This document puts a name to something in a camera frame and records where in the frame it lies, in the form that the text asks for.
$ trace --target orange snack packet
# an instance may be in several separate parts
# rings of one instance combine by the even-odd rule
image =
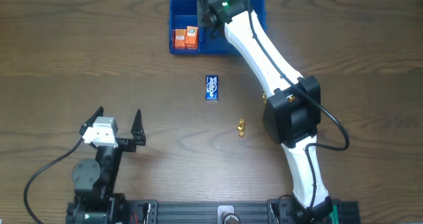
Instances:
[[[198,48],[198,27],[196,26],[186,27],[185,46],[188,49]]]
[[[185,49],[185,29],[175,29],[174,31],[174,48]]]

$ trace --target cable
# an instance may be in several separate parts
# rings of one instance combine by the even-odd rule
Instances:
[[[322,111],[326,116],[328,116],[335,123],[335,125],[338,127],[338,129],[341,131],[341,133],[342,133],[342,135],[344,136],[344,139],[345,139],[345,146],[344,147],[332,147],[330,145],[323,145],[323,144],[320,144],[320,143],[310,143],[310,144],[306,145],[305,148],[304,148],[305,154],[306,154],[307,159],[308,159],[309,164],[310,164],[311,174],[313,175],[313,196],[311,198],[311,203],[310,203],[310,206],[309,206],[309,209],[312,209],[313,205],[315,203],[317,185],[316,185],[316,174],[315,174],[315,170],[313,168],[313,163],[311,162],[311,157],[310,157],[310,154],[309,154],[309,148],[314,146],[314,147],[321,147],[321,148],[329,149],[329,150],[332,150],[332,151],[345,151],[350,146],[350,138],[348,137],[348,133],[346,132],[346,130],[342,126],[342,124],[326,108],[321,106],[318,102],[316,102],[316,100],[311,98],[307,93],[303,92],[301,89],[299,89],[297,86],[295,86],[295,84],[292,83],[292,81],[290,81],[287,78],[287,76],[279,69],[279,67],[276,65],[275,61],[272,59],[272,57],[268,54],[268,52],[266,51],[264,46],[261,44],[260,40],[257,37],[256,31],[254,30],[254,26],[252,24],[252,17],[251,17],[252,8],[251,8],[250,0],[247,0],[247,7],[248,7],[248,12],[249,12],[249,20],[250,20],[250,27],[251,27],[251,31],[252,31],[252,37],[257,41],[257,44],[260,46],[261,50],[264,52],[264,54],[269,59],[269,61],[272,63],[272,65],[275,67],[276,71],[278,71],[278,73],[281,75],[281,78],[285,79],[289,83],[289,85],[291,85],[291,87],[293,87],[295,89],[295,91],[297,93],[299,93],[302,97],[307,99],[313,106],[315,106],[320,111]]]
[[[41,220],[39,220],[39,218],[37,218],[37,216],[35,216],[34,212],[32,212],[31,207],[29,206],[28,203],[28,190],[29,190],[29,186],[31,185],[32,181],[34,181],[34,179],[41,174],[43,171],[45,171],[46,169],[50,168],[52,165],[56,164],[57,162],[61,161],[62,159],[68,157],[70,154],[72,154],[72,152],[74,152],[78,146],[81,144],[83,138],[81,137],[79,139],[79,141],[77,142],[77,144],[70,150],[68,151],[66,154],[62,155],[61,157],[55,159],[54,161],[46,164],[45,166],[43,166],[42,168],[40,168],[37,172],[35,172],[34,175],[32,175],[32,177],[28,180],[28,182],[26,183],[25,189],[24,189],[24,204],[25,204],[25,208],[28,211],[29,215],[31,215],[31,217],[33,218],[33,220],[35,220],[35,222],[37,222],[38,224],[42,224]]]

